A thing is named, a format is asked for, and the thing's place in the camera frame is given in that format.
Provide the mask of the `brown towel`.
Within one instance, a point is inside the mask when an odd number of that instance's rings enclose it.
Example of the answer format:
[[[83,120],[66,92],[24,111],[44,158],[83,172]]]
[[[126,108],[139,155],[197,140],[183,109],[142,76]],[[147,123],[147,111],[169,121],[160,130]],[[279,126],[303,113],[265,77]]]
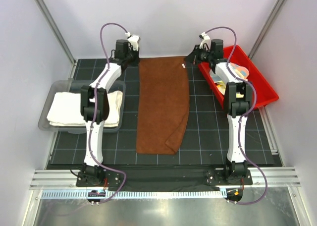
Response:
[[[139,81],[136,152],[174,155],[182,144],[190,110],[184,58],[142,59]]]

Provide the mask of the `large white towel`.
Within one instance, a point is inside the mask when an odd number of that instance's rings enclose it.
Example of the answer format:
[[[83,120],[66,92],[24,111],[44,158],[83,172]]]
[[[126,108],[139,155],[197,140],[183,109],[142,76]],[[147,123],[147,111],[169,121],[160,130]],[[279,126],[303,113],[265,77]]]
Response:
[[[120,121],[120,109],[123,92],[114,91],[107,95],[109,101],[109,116],[104,127],[117,127]],[[53,126],[85,126],[80,113],[80,94],[57,92],[47,115],[47,120]]]

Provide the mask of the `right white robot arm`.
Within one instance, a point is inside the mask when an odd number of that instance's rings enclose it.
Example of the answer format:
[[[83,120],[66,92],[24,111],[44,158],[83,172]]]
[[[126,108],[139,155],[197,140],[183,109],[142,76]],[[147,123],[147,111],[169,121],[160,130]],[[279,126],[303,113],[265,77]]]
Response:
[[[247,176],[245,154],[245,127],[247,112],[252,109],[253,90],[246,80],[238,74],[228,59],[223,56],[223,40],[211,40],[211,46],[202,41],[185,57],[191,64],[208,62],[211,71],[220,77],[226,85],[223,110],[229,124],[229,147],[223,172],[223,179],[228,184],[238,184]]]

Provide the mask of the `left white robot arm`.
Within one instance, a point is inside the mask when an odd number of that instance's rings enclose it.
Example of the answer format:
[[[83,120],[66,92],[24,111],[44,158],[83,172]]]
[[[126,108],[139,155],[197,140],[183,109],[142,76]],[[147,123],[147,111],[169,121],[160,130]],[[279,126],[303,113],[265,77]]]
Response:
[[[80,92],[80,114],[86,126],[86,155],[77,184],[101,186],[105,180],[103,167],[102,138],[106,119],[109,116],[108,92],[126,68],[139,62],[140,36],[131,35],[126,40],[116,41],[114,57],[106,57],[106,64],[98,78],[84,85]]]

